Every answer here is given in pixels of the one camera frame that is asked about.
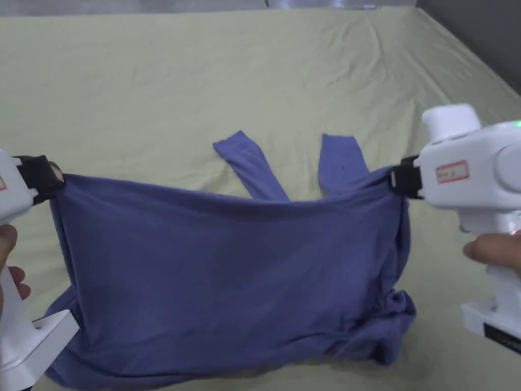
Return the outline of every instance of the gray wall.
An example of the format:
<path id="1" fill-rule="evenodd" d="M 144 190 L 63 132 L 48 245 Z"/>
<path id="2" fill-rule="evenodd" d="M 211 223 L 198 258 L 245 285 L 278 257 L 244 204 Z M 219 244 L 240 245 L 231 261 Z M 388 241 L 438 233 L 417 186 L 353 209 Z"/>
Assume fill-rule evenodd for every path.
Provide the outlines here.
<path id="1" fill-rule="evenodd" d="M 420 0 L 419 6 L 521 93 L 521 0 Z"/>

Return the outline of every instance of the handle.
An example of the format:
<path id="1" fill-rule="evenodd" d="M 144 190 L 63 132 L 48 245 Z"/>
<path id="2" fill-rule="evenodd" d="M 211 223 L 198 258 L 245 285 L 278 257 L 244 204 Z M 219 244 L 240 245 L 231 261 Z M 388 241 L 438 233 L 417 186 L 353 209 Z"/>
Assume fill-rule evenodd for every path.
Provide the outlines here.
<path id="1" fill-rule="evenodd" d="M 487 266 L 487 274 L 494 290 L 496 313 L 521 321 L 521 278 L 506 267 Z"/>
<path id="2" fill-rule="evenodd" d="M 7 267 L 0 273 L 0 285 L 4 292 L 4 309 L 0 317 L 0 366 L 3 369 L 27 349 L 38 330 L 25 314 L 22 299 Z"/>

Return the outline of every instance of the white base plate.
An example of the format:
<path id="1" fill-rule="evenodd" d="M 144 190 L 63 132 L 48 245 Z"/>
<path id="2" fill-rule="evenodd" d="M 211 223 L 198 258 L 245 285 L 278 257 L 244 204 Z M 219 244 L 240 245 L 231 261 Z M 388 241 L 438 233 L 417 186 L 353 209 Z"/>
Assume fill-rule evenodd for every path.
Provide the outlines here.
<path id="1" fill-rule="evenodd" d="M 497 312 L 494 300 L 462 305 L 465 328 L 521 354 L 521 320 Z"/>
<path id="2" fill-rule="evenodd" d="M 68 310 L 38 319 L 33 325 L 41 332 L 41 338 L 26 357 L 0 366 L 2 391 L 22 391 L 35 385 L 79 330 Z"/>

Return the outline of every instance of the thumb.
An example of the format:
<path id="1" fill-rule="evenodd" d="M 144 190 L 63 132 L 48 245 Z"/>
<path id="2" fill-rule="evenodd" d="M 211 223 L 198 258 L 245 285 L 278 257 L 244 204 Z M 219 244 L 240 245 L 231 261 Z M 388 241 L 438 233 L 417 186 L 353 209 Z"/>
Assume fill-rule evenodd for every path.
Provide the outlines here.
<path id="1" fill-rule="evenodd" d="M 18 234 L 13 226 L 0 227 L 0 271 L 4 268 L 9 253 L 15 247 L 17 237 Z"/>
<path id="2" fill-rule="evenodd" d="M 463 253 L 480 263 L 512 268 L 521 276 L 521 235 L 481 235 L 467 243 Z"/>

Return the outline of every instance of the mattress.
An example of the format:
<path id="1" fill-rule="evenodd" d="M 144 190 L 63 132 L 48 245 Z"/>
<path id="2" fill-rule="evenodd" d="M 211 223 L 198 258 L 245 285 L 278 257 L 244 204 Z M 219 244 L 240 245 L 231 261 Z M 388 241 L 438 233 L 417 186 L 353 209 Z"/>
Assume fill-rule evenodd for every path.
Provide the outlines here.
<path id="1" fill-rule="evenodd" d="M 212 148 L 243 130 L 288 196 L 312 200 L 322 133 L 354 135 L 375 169 L 421 150 L 425 109 L 460 102 L 484 123 L 521 117 L 521 97 L 413 8 L 0 19 L 0 146 L 69 173 L 248 197 Z M 411 221 L 399 287 L 418 318 L 395 365 L 323 360 L 168 389 L 519 386 L 521 359 L 463 329 L 460 304 L 490 290 L 455 214 L 412 202 Z M 48 206 L 15 225 L 9 261 L 27 271 L 36 318 L 69 280 Z"/>

